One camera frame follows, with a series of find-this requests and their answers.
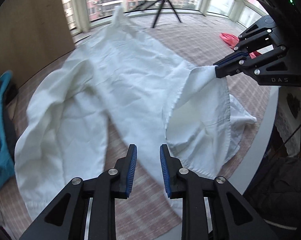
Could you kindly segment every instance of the blue cloth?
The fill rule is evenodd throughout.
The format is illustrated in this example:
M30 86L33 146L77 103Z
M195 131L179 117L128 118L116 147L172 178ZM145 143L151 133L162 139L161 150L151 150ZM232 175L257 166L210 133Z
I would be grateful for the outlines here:
M7 71L0 77L0 189L4 183L14 176L14 162L9 154L3 121L3 96L12 78L12 72Z

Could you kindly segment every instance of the wooden panel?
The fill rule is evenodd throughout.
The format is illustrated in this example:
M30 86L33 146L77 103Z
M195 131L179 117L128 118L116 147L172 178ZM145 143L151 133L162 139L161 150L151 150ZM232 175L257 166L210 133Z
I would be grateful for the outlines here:
M0 7L0 75L12 70L18 87L73 49L61 0L5 0Z

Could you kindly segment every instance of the cord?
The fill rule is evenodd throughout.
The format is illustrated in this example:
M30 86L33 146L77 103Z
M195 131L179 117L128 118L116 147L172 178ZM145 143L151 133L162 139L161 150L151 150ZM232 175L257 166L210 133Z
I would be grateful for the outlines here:
M301 123L300 125L296 128L296 130L287 138L287 140L275 151L274 156L278 153L278 151L294 136L294 134L301 128Z

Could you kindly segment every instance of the metal pin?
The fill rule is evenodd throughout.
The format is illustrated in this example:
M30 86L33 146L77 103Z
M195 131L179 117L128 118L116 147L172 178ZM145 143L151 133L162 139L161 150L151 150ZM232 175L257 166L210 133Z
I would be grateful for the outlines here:
M71 180L71 183L72 183L73 185L78 185L81 181L82 181L81 178L73 178L73 179Z
M179 169L179 173L180 174L187 174L188 173L188 169L186 169L186 168L180 168Z
M108 171L108 174L109 175L116 175L118 173L118 170L116 170L116 169L110 169L109 171Z
M217 183L224 184L226 182L226 179L224 177L217 177L216 178Z

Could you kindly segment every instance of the black tripod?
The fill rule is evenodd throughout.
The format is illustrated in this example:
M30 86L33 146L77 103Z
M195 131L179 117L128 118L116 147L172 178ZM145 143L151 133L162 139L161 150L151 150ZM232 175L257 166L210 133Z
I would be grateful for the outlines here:
M147 10L149 7L152 7L155 3L159 2L159 1L161 1L161 4L160 4L159 9L158 9L158 11L157 11L157 14L156 14L155 20L154 20L154 22L153 22L152 28L155 28L155 25L156 25L156 23L157 23L157 20L158 20L158 17L159 17L159 15L160 15L160 12L162 11L162 8L163 8L164 3L165 3L166 1L169 3L169 5L171 6L171 8L173 9L173 11L174 11L176 17L178 18L179 22L181 22L181 20L180 20L180 18L178 17L178 14L177 14L177 12L176 12L174 6L172 5L171 1L169 1L169 0L156 0L155 2L151 3L150 5L148 5L145 9L143 9L143 11L144 11L144 10Z

